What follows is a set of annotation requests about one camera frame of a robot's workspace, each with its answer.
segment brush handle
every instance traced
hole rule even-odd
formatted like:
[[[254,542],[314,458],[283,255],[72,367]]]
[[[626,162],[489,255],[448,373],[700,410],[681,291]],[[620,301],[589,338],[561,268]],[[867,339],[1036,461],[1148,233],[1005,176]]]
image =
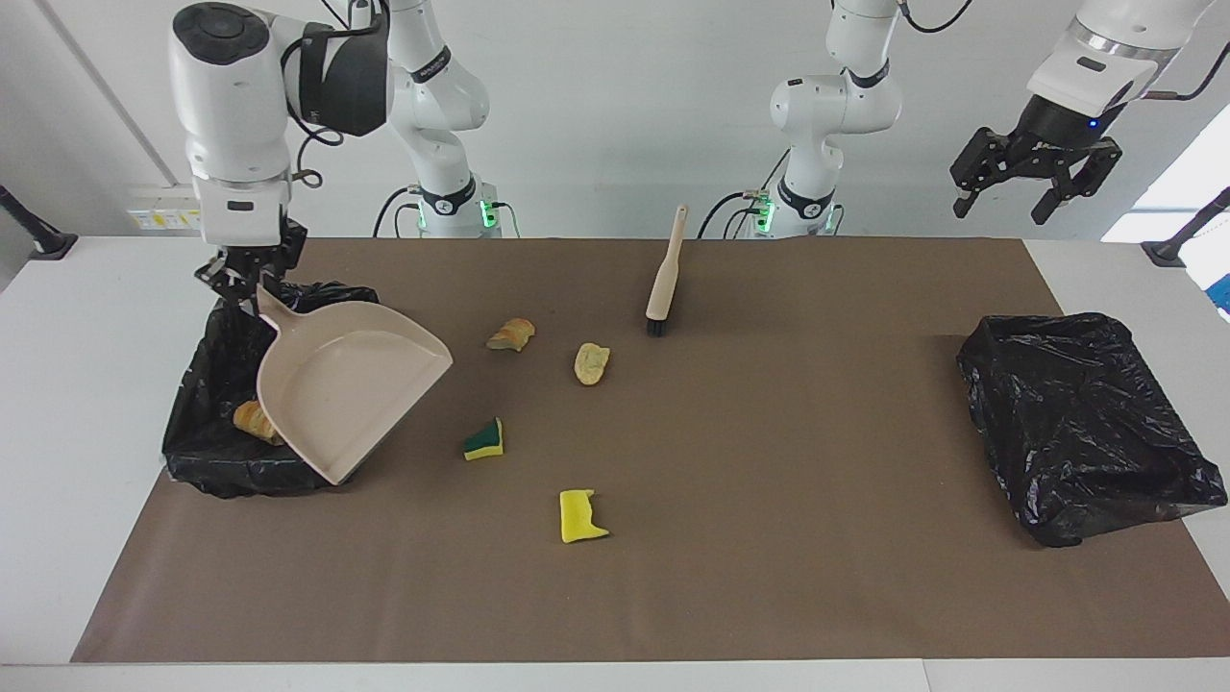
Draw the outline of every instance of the brush handle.
[[[670,227],[670,242],[667,245],[667,262],[679,261],[679,248],[684,245],[684,229],[688,227],[688,204],[679,204],[675,211],[675,225]]]
[[[675,283],[679,280],[679,250],[684,243],[684,227],[688,225],[688,206],[679,205],[675,211],[675,225],[670,229],[670,243],[667,245],[667,257],[658,267],[658,277],[649,293],[649,306],[645,316],[651,320],[664,320],[670,313],[670,301],[675,296]]]

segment yellow sponge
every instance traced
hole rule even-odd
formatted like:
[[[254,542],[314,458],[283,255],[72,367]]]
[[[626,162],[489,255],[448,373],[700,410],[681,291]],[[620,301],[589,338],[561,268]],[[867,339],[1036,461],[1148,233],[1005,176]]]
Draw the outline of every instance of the yellow sponge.
[[[462,452],[467,462],[503,456],[504,422],[497,418],[487,428],[467,438]]]
[[[560,537],[565,543],[609,536],[605,529],[593,524],[594,509],[589,505],[593,490],[565,490],[560,493]]]

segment dustpan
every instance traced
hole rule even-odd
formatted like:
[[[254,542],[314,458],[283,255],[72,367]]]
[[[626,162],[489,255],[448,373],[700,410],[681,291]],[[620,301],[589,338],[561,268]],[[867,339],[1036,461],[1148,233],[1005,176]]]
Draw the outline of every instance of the dustpan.
[[[339,486],[453,365],[444,343],[410,317],[347,301],[300,315],[263,286],[261,317],[278,336],[256,396],[304,462]]]

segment garbage bag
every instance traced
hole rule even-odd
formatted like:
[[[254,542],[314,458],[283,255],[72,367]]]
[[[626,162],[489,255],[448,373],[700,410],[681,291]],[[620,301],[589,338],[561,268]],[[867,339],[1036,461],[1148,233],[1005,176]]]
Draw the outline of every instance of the garbage bag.
[[[337,281],[283,283],[280,297],[296,312],[344,300],[379,302],[371,288]],[[268,445],[231,424],[235,409],[256,399],[256,374],[273,337],[258,317],[221,300],[214,305],[162,438],[171,478],[218,498],[300,495],[330,486],[290,447]]]
[[[957,364],[991,471],[1038,543],[1225,506],[1218,467],[1118,320],[989,316]]]

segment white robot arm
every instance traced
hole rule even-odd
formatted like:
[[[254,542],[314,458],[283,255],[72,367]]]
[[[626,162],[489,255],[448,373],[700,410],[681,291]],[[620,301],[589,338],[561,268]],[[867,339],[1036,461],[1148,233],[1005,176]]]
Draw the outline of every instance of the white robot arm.
[[[487,120],[487,90],[444,43],[430,0],[391,0],[390,5],[395,96],[389,122],[418,173],[424,230],[433,236],[492,235],[482,208],[482,181],[453,134]]]
[[[347,31],[226,2],[197,2],[172,22],[172,93],[202,235],[220,247],[197,274],[248,309],[258,281],[294,267],[306,235],[287,215],[288,112],[305,130],[358,136],[391,120],[410,147],[428,227],[491,234],[481,183],[451,133],[486,120],[486,90],[451,58],[429,0],[376,2],[380,14],[358,0],[362,28]]]
[[[829,136],[881,132],[897,122],[902,88],[888,63],[897,17],[895,0],[836,0],[825,42],[841,74],[777,86],[771,113],[790,138],[790,163],[772,188],[772,213],[753,229],[753,237],[820,231],[844,162]]]
[[[1033,209],[1037,224],[1076,197],[1092,197],[1123,155],[1103,136],[1107,128],[1129,102],[1148,97],[1213,2],[1086,0],[1030,79],[1033,97],[1016,129],[979,129],[952,165],[957,215],[968,214],[980,192],[1014,177],[1050,179]]]

